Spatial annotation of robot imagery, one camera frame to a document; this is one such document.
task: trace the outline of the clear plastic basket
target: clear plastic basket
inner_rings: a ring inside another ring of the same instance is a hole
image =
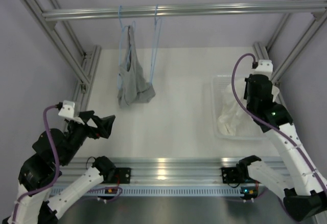
[[[235,79],[244,78],[245,76],[237,76]],[[213,110],[213,124],[214,132],[218,138],[226,138],[233,140],[263,140],[264,135],[260,127],[252,120],[249,123],[242,123],[237,130],[235,136],[223,135],[217,126],[217,119],[221,115],[223,108],[223,92],[231,83],[231,76],[217,75],[213,76],[211,82],[212,94],[212,110]]]

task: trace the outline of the gray cloth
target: gray cloth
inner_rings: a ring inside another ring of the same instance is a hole
[[[153,86],[144,79],[143,68],[137,59],[133,26],[128,27],[126,55],[119,66],[119,75],[123,81],[118,91],[121,108],[128,107],[132,103],[148,103],[155,96]]]

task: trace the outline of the white cloth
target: white cloth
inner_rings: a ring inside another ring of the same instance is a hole
[[[246,100],[243,99],[246,82],[244,79],[235,80],[235,91],[246,107]],[[275,86],[272,87],[273,101],[275,101],[279,94],[279,89]],[[221,115],[217,119],[217,126],[219,131],[226,136],[242,136],[238,133],[238,128],[247,123],[254,123],[253,119],[240,107],[237,103],[234,94],[229,84],[223,91],[223,108]]]

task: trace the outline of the perforated metal strip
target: perforated metal strip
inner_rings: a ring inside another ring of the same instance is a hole
[[[51,195],[57,195],[66,186],[54,186]],[[213,187],[141,187],[141,186],[121,186],[123,192],[121,196],[224,196],[224,197],[239,197],[241,188],[230,188],[225,186]],[[105,193],[105,190],[92,191],[85,196],[110,196],[112,194]]]

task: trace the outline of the wall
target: wall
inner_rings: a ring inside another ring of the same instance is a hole
[[[270,53],[275,64],[280,64],[285,59],[311,19],[310,14],[291,17]],[[281,86],[300,139],[325,177],[327,177],[326,37],[327,24],[325,23],[312,43],[285,73]]]
[[[75,77],[19,0],[0,0],[0,219],[11,214],[17,177],[44,131],[42,112],[72,96]],[[62,128],[57,112],[51,127]]]
[[[231,3],[282,0],[58,0],[63,8],[104,8],[142,5]],[[159,47],[230,47],[252,46],[255,41],[266,43],[280,18],[279,14],[178,16],[166,17],[162,23]],[[123,19],[123,24],[136,21],[137,48],[150,48],[153,18]],[[118,48],[118,19],[75,20],[71,22],[85,48],[94,43],[102,48]]]

